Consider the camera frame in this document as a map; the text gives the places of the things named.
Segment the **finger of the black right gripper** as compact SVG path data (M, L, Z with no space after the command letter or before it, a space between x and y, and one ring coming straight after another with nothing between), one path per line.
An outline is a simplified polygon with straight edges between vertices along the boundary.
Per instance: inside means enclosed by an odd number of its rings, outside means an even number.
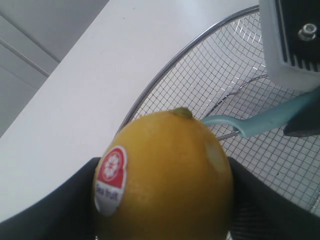
M310 137L320 134L320 100L317 99L300 110L285 126L283 135Z

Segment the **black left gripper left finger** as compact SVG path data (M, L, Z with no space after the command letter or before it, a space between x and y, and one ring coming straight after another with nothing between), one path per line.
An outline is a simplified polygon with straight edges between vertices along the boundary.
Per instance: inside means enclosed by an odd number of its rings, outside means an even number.
M4 220L2 240L94 240L92 183L99 158L89 160L52 193Z

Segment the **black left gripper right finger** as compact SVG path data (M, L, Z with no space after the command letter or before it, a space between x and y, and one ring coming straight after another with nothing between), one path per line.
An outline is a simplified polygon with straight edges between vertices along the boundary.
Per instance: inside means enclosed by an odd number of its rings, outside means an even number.
M272 190L234 158L233 240L318 240L320 218Z

